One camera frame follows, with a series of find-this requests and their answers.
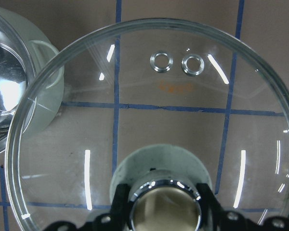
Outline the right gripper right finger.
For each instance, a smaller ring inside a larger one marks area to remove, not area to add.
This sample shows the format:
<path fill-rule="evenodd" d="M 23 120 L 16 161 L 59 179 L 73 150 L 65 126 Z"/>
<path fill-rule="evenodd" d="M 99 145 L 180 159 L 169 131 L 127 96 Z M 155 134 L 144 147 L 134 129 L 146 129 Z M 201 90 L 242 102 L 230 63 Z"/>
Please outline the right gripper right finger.
<path fill-rule="evenodd" d="M 205 231 L 225 231 L 226 211 L 216 199 L 214 193 L 206 183 L 197 183 L 197 191 L 200 195 L 201 225 Z"/>

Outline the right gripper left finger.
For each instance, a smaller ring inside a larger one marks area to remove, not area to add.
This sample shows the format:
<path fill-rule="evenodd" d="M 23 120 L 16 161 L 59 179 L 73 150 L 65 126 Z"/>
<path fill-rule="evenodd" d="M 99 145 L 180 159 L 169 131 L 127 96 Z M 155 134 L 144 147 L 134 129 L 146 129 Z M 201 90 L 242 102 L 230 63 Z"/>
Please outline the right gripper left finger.
<path fill-rule="evenodd" d="M 110 208 L 111 231 L 122 231 L 129 223 L 129 193 L 131 187 L 128 184 L 118 184 Z"/>

